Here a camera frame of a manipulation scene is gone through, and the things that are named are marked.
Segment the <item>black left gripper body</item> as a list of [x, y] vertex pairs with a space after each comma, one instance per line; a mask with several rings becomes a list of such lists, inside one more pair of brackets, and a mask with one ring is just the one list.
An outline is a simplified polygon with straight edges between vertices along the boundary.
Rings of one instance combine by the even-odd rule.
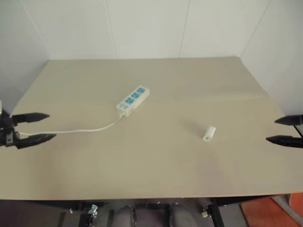
[[19, 133], [15, 127], [18, 123], [5, 110], [0, 114], [0, 145], [5, 147], [18, 147]]

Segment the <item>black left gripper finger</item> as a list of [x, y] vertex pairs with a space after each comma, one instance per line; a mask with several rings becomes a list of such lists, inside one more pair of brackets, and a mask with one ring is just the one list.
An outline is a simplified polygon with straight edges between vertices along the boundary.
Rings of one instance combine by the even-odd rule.
[[47, 115], [44, 113], [25, 113], [25, 114], [13, 115], [11, 118], [12, 118], [14, 125], [17, 126], [19, 123], [37, 122], [37, 121], [41, 121], [48, 117], [50, 117], [50, 115]]
[[18, 149], [22, 149], [22, 148], [27, 148], [27, 147], [31, 147], [31, 146], [36, 146], [36, 145], [39, 145], [39, 144], [42, 144], [44, 142], [51, 140], [55, 136], [56, 136], [56, 134], [32, 135], [25, 139], [18, 139], [15, 142], [15, 147], [17, 147]]

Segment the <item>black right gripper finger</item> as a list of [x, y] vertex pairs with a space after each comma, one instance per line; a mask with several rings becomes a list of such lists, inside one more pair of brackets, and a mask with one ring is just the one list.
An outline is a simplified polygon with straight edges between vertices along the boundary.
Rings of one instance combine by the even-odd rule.
[[277, 136], [267, 137], [266, 140], [274, 144], [285, 146], [285, 147], [303, 148], [302, 138], [277, 135]]
[[275, 120], [275, 123], [283, 125], [302, 125], [303, 124], [303, 115], [289, 115], [281, 117]]

